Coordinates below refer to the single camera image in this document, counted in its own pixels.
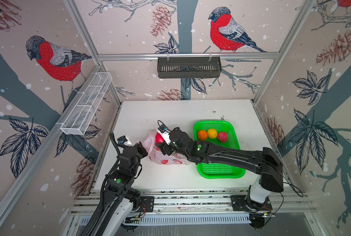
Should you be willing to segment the orange fruit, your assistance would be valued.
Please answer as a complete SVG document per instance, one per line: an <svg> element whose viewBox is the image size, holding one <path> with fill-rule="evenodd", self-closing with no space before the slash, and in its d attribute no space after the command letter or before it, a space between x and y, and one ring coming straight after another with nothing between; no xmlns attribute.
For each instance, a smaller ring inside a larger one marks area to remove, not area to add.
<svg viewBox="0 0 351 236"><path fill-rule="evenodd" d="M208 133L205 130L199 130L197 132L197 139L205 141L208 138Z"/></svg>

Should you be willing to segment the pink plastic bag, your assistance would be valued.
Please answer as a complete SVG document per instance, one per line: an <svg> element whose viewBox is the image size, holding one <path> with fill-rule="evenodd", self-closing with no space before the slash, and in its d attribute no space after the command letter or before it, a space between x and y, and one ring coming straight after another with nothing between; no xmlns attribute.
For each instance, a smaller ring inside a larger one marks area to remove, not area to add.
<svg viewBox="0 0 351 236"><path fill-rule="evenodd" d="M185 156L172 153L171 155L163 154L160 148L155 143L155 136L157 131L151 131L148 133L148 137L142 142L143 147L148 152L149 159L159 165L189 165L189 162Z"/></svg>

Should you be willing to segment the yellow lemon fruit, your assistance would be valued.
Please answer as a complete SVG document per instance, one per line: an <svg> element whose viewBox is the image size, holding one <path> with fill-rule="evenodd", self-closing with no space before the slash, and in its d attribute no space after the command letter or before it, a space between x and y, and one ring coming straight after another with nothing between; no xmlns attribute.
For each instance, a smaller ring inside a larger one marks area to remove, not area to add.
<svg viewBox="0 0 351 236"><path fill-rule="evenodd" d="M207 131L207 134L208 134L208 138L210 139L216 139L218 137L218 132L216 129L213 129L213 128L210 128L208 131Z"/></svg>

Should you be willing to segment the red round lychee fruit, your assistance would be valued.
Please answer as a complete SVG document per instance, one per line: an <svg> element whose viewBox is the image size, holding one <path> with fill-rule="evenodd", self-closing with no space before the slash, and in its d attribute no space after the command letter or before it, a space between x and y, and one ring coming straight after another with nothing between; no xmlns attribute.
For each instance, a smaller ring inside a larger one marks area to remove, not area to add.
<svg viewBox="0 0 351 236"><path fill-rule="evenodd" d="M221 143L226 143L228 140L228 134L226 132L219 132L217 135L217 139Z"/></svg>

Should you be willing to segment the green plastic basket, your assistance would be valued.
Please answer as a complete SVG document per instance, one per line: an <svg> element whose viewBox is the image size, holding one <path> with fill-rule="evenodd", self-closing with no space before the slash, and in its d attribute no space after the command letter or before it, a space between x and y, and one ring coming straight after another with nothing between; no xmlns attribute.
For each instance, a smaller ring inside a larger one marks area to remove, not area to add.
<svg viewBox="0 0 351 236"><path fill-rule="evenodd" d="M234 127L227 121L199 121L196 122L193 126L194 139L198 138L198 132L204 130L207 132L209 129L215 129L217 133L225 132L228 135L228 139L225 143L220 142L217 138L210 139L207 138L207 142L213 144L240 149L239 142L236 137L236 132ZM197 165L198 173L206 179L239 179L245 175L246 170L233 167L224 164L198 164Z"/></svg>

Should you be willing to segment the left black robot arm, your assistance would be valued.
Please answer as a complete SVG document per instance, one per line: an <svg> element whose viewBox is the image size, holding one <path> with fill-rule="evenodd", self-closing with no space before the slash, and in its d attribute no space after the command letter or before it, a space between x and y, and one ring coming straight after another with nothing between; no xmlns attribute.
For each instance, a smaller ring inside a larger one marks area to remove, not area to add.
<svg viewBox="0 0 351 236"><path fill-rule="evenodd" d="M148 152L141 142L127 145L126 136L116 140L111 132L109 137L117 152L116 162L105 175L99 204L82 236L114 236L127 215L140 206L140 191L132 188L132 184L140 175L141 160L148 156Z"/></svg>

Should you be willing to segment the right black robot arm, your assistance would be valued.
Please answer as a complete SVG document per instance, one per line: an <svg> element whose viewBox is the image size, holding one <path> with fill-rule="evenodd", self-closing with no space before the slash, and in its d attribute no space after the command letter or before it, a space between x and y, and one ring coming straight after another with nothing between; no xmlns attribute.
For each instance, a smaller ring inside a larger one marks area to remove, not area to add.
<svg viewBox="0 0 351 236"><path fill-rule="evenodd" d="M180 128L170 130L165 125L158 127L157 133L164 139L157 145L163 154L178 153L197 165L225 164L257 174L256 181L250 186L249 203L263 204L270 193L284 191L283 164L271 148L256 151L226 148L208 141L194 141Z"/></svg>

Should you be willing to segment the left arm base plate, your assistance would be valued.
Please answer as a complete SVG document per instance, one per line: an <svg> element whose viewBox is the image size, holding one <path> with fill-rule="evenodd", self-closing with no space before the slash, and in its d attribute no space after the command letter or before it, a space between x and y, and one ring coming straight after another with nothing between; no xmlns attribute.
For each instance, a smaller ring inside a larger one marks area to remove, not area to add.
<svg viewBox="0 0 351 236"><path fill-rule="evenodd" d="M133 212L138 213L147 213L153 212L154 209L154 197L153 196L144 196L141 197L139 207Z"/></svg>

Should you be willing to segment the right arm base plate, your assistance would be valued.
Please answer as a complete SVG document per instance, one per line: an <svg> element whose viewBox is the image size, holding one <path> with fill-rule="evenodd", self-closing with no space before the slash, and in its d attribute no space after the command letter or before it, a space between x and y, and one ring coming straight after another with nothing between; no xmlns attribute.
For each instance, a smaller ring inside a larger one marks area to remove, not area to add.
<svg viewBox="0 0 351 236"><path fill-rule="evenodd" d="M245 211L248 213L272 211L272 205L269 197L266 197L264 203L254 202L245 195L232 195L230 199L234 211Z"/></svg>

